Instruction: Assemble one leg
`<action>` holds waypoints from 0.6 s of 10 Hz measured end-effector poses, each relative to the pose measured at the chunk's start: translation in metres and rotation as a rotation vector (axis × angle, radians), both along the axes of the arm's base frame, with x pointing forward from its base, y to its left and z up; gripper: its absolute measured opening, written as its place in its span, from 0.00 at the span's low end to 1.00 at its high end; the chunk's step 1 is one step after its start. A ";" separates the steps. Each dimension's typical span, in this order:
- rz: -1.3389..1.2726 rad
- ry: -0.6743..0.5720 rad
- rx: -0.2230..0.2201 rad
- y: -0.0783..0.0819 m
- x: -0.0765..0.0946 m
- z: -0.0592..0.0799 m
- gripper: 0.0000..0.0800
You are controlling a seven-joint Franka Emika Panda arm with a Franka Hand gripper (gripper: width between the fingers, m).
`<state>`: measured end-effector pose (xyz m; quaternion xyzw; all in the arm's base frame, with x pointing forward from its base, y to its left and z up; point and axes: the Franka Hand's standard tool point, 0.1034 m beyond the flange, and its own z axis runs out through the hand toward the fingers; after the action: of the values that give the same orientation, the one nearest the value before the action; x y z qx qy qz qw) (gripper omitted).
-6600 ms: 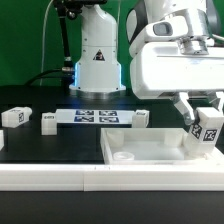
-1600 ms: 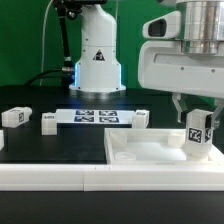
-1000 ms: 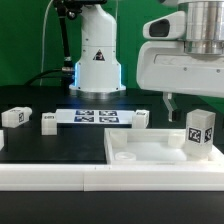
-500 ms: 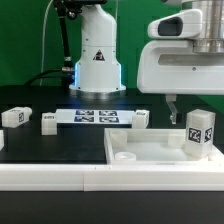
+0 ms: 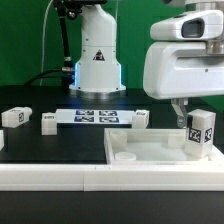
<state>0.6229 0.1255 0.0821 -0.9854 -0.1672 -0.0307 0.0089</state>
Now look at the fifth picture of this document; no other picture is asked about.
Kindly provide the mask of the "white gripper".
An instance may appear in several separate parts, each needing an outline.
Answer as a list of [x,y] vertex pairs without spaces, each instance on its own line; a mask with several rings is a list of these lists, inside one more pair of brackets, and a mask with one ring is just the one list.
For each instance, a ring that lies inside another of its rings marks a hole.
[[177,126],[185,128],[186,98],[224,94],[224,56],[208,55],[203,42],[154,43],[146,54],[143,88],[152,98],[172,99]]

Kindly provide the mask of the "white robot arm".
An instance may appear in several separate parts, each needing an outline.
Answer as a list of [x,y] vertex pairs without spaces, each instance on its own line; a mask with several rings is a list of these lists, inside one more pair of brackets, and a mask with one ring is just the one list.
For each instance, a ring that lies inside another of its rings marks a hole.
[[[155,40],[145,58],[143,89],[154,99],[169,99],[184,128],[191,97],[224,95],[224,0],[163,0],[183,7],[177,16],[153,24]],[[70,91],[105,98],[123,91],[116,59],[115,19],[97,3],[82,7],[82,54]]]

